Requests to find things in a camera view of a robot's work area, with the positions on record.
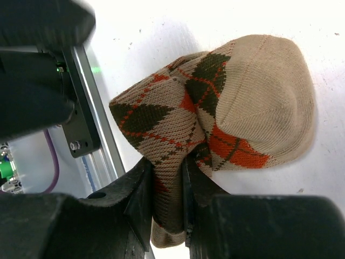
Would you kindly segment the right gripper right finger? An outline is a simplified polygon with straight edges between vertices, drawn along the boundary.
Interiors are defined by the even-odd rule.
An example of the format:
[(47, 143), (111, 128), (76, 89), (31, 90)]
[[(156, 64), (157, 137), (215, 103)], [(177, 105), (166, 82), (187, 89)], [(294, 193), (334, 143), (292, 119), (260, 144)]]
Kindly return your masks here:
[(344, 258), (344, 217), (328, 198), (232, 195), (182, 162), (191, 258)]

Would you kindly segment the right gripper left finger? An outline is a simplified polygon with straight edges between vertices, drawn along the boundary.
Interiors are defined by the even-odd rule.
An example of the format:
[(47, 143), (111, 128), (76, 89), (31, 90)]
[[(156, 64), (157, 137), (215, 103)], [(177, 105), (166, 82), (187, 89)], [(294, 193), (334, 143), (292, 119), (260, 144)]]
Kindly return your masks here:
[(1, 258), (144, 258), (150, 250), (151, 163), (85, 199), (1, 195)]

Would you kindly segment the orange green argyle sock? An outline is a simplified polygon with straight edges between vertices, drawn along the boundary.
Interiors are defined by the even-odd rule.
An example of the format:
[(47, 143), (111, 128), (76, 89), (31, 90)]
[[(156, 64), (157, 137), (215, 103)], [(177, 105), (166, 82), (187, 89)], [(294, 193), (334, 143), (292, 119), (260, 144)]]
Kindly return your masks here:
[(315, 93), (291, 40), (248, 35), (179, 57), (109, 103), (127, 141), (154, 167), (151, 241), (178, 246), (182, 180), (190, 155), (207, 176), (290, 162), (311, 146)]

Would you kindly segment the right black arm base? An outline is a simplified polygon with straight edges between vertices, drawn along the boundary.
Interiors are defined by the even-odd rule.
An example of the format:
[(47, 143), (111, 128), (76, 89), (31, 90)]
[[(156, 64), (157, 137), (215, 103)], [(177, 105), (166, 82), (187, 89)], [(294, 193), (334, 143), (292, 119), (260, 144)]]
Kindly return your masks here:
[(73, 112), (62, 128), (70, 152), (78, 158), (100, 148), (100, 137), (83, 89), (83, 79), (73, 57), (73, 48), (45, 49), (37, 47), (43, 59), (42, 81), (45, 87), (59, 93)]

